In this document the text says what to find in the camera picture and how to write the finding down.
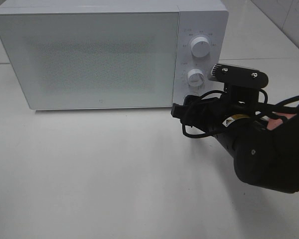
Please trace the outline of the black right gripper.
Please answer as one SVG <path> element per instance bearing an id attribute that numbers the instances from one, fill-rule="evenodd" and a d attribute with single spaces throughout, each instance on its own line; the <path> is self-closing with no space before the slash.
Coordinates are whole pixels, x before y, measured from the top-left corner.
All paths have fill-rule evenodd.
<path id="1" fill-rule="evenodd" d="M 207 98 L 202 96 L 187 96 L 183 105 L 172 104 L 171 116 L 180 119 L 182 133 L 193 136 L 186 127 L 195 127 L 202 131 L 200 136 L 241 136 L 242 120 L 231 121 L 233 115 L 242 113 L 242 96 L 240 94 L 221 94 L 220 97 Z"/>

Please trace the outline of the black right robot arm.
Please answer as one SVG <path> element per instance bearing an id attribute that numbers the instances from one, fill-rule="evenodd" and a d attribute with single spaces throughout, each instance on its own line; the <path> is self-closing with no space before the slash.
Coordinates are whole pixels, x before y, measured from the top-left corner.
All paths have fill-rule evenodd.
<path id="1" fill-rule="evenodd" d="M 182 128 L 214 137 L 233 157 L 244 183 L 284 193 L 299 191 L 299 96 L 271 105 L 233 102 L 228 94 L 188 96 L 171 115 Z"/>

